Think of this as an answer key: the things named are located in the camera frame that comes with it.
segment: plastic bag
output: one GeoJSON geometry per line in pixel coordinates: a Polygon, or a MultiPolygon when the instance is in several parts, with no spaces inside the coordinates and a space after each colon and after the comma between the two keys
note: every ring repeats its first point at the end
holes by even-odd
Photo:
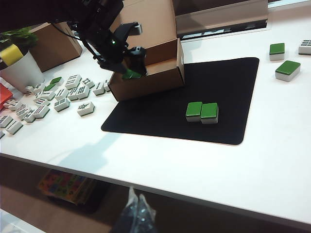
{"type": "Polygon", "coordinates": [[[156,211],[148,205],[146,198],[141,194],[138,199],[130,187],[127,205],[110,233],[157,233],[155,217],[156,211]]]}

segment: brown cardboard box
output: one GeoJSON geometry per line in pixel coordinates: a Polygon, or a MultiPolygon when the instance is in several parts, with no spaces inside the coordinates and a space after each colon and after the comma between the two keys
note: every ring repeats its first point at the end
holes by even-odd
{"type": "Polygon", "coordinates": [[[130,36],[129,48],[142,46],[147,50],[148,75],[140,79],[123,80],[115,73],[109,88],[117,101],[178,88],[184,85],[184,59],[180,40],[176,37],[176,23],[171,0],[123,1],[118,21],[139,22],[141,35],[130,36]]]}
{"type": "Polygon", "coordinates": [[[173,0],[173,5],[180,38],[268,18],[267,0],[173,0]]]}
{"type": "MultiPolygon", "coordinates": [[[[73,35],[67,23],[59,23],[56,26],[73,35]]],[[[82,47],[78,41],[60,33],[49,23],[33,28],[31,32],[38,36],[38,42],[30,49],[30,53],[42,72],[81,55],[82,47]]]]}

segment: black mouse pad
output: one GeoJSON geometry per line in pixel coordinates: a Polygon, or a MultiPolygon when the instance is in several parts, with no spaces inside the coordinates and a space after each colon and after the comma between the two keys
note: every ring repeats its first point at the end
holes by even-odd
{"type": "Polygon", "coordinates": [[[119,102],[103,131],[237,145],[243,141],[259,59],[185,64],[186,85],[119,102]],[[216,102],[218,124],[188,123],[189,102],[216,102]]]}

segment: table surface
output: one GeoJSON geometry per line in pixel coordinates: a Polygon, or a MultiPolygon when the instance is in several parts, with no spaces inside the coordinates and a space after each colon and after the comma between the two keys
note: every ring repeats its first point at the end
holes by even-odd
{"type": "MultiPolygon", "coordinates": [[[[83,100],[60,113],[51,107],[44,119],[23,122],[16,135],[7,133],[1,153],[311,229],[311,56],[298,55],[301,40],[311,39],[310,12],[310,1],[273,8],[266,29],[183,43],[185,63],[260,59],[244,141],[238,146],[103,132],[101,125],[117,102],[111,93],[91,93],[86,101],[94,103],[95,113],[79,117],[76,109],[83,100]],[[290,83],[275,79],[282,61],[269,61],[269,45],[280,42],[286,46],[285,60],[301,63],[290,83]]],[[[80,58],[45,77],[48,82],[78,73],[95,82],[111,76],[84,49],[80,58]]],[[[33,97],[21,101],[35,106],[33,97]]],[[[5,114],[16,118],[9,110],[5,114]]]]}

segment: red object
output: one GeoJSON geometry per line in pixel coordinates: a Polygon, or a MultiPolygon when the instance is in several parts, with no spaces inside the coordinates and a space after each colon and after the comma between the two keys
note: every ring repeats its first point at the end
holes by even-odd
{"type": "Polygon", "coordinates": [[[8,88],[6,88],[5,86],[3,86],[0,83],[0,100],[1,100],[1,105],[0,105],[0,109],[3,108],[3,104],[9,100],[10,98],[12,98],[13,94],[11,91],[9,91],[8,88]]]}

